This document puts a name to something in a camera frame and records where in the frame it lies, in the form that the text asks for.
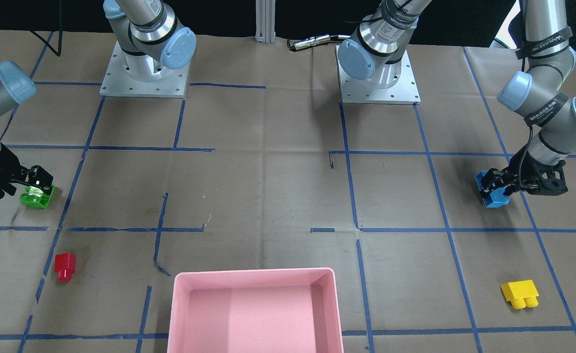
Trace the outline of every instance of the blue block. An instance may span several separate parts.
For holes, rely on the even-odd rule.
[[[482,170],[482,172],[480,172],[478,175],[476,175],[476,183],[477,183],[477,187],[480,191],[483,190],[482,178],[487,173],[488,172],[486,170]],[[497,207],[501,207],[503,205],[507,205],[508,203],[510,203],[510,197],[505,196],[503,194],[504,192],[505,192],[505,187],[493,190],[493,192],[490,193],[489,197],[483,198],[484,205],[488,208],[497,208]]]

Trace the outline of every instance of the black strap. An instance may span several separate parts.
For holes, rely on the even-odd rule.
[[[550,122],[556,114],[564,107],[565,103],[569,100],[569,96],[563,92],[558,92],[554,98],[549,102],[545,103],[542,107],[536,111],[525,116],[524,120],[527,126],[538,125],[543,127],[543,125]]]
[[[539,40],[537,42],[525,41],[523,42],[523,48],[516,51],[517,58],[519,60],[527,58],[545,49],[555,47],[560,43],[568,41],[571,36],[573,36],[573,32],[571,27],[567,26],[543,40]]]

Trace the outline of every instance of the toy building block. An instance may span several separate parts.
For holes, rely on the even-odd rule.
[[[67,282],[72,279],[72,274],[76,270],[76,256],[71,252],[55,255],[54,271],[57,272],[57,279]]]
[[[50,203],[50,198],[54,194],[55,189],[53,185],[50,195],[46,195],[39,188],[26,187],[26,194],[20,195],[20,203],[33,208],[48,208],[48,203]]]
[[[523,309],[526,306],[533,308],[538,306],[538,291],[531,279],[525,281],[508,282],[501,285],[501,291],[507,302],[515,309]]]

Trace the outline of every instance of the black cable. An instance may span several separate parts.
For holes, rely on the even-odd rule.
[[[527,156],[527,151],[529,150],[529,145],[530,143],[532,143],[532,134],[534,134],[534,129],[532,129],[532,127],[529,127],[529,138],[527,139],[527,144],[525,145],[525,148],[523,149],[523,153],[521,154],[521,160],[519,161],[519,170],[517,172],[517,183],[519,184],[519,188],[521,188],[521,190],[523,190],[525,187],[523,186],[523,182],[521,181],[521,170],[523,169],[523,160],[525,159],[525,156]]]
[[[33,33],[39,40],[46,44],[46,47],[52,51],[57,56],[61,56],[61,43],[63,41],[63,0],[59,0],[59,38],[57,40],[57,50],[55,50],[47,40],[45,40],[41,35],[37,34],[35,31],[29,31]]]
[[[521,31],[521,33],[523,33],[523,39],[521,39],[521,47],[525,47],[525,12],[523,10],[523,0],[519,0],[519,12],[521,12],[521,27],[523,27],[523,30]],[[525,58],[521,59],[521,71],[525,72]]]
[[[375,22],[375,21],[379,21],[381,20],[382,17],[378,17],[378,18],[371,18],[370,20],[361,20],[361,21],[343,21],[344,23],[371,23],[371,22]]]
[[[406,2],[403,3],[403,5],[399,6],[399,10],[403,9],[407,4],[411,3],[412,0],[407,0]]]

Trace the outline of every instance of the red block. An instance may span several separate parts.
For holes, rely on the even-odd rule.
[[[57,272],[57,279],[59,279],[59,281],[70,281],[75,270],[76,256],[73,253],[67,252],[65,254],[55,255],[54,271]]]

